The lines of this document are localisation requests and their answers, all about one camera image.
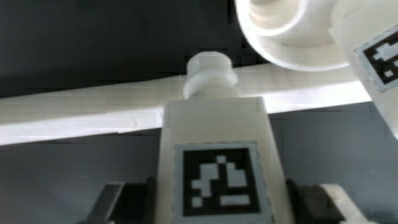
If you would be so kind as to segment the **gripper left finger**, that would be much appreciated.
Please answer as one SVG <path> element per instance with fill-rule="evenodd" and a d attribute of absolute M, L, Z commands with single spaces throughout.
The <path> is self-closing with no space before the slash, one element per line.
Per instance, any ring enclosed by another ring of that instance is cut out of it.
<path fill-rule="evenodd" d="M 157 180 L 109 183 L 79 224 L 155 224 Z"/>

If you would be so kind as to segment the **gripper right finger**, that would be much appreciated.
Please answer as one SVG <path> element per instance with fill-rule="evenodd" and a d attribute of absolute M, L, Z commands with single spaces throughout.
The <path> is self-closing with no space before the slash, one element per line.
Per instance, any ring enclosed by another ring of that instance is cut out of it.
<path fill-rule="evenodd" d="M 297 224 L 379 224 L 338 184 L 299 185 L 288 180 L 286 186 Z"/>

